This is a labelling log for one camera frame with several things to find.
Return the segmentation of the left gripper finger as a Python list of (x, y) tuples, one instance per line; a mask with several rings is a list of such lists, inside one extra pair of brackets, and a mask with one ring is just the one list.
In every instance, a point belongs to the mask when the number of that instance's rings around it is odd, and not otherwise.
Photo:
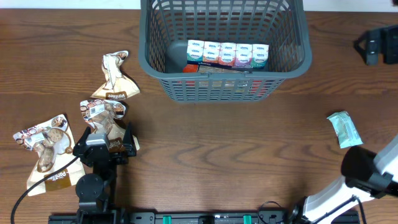
[(83, 132), (83, 135), (81, 138), (76, 142), (73, 151), (74, 152), (84, 152), (86, 151), (86, 140), (88, 136), (91, 134), (91, 128), (86, 127), (85, 131)]
[(134, 138), (131, 131), (132, 125), (128, 123), (123, 137), (123, 146), (127, 151), (135, 151)]

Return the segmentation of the mint green wipes packet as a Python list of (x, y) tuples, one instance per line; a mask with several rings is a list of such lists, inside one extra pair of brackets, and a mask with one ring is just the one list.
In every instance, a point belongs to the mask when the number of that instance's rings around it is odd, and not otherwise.
[(340, 111), (327, 117), (338, 138), (340, 148), (362, 145), (363, 141), (347, 111)]

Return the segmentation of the Kleenex tissue multipack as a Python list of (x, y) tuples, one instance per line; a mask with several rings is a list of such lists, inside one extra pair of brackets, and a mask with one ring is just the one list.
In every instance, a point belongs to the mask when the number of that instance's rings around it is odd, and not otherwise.
[(188, 40), (187, 63), (219, 68), (263, 69), (269, 45)]

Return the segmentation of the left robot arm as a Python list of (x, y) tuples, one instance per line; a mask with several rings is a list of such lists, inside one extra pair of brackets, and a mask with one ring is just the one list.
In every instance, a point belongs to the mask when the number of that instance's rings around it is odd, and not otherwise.
[(115, 206), (117, 166), (128, 163), (137, 154), (132, 125), (128, 124), (122, 140), (122, 151), (111, 152), (106, 134), (94, 134), (86, 128), (75, 144), (73, 155), (93, 169), (76, 184), (79, 198), (78, 223), (125, 224), (130, 222), (129, 214)]

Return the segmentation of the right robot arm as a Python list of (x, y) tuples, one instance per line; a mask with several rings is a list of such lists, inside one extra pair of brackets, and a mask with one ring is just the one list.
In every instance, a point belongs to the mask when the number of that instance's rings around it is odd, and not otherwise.
[[(383, 54), (386, 64), (397, 63), (397, 26), (365, 32), (354, 47), (366, 65), (378, 63)], [(332, 223), (352, 207), (382, 198), (397, 197), (397, 138), (375, 153), (351, 146), (342, 165), (341, 176), (321, 192), (305, 197), (293, 209), (288, 223)]]

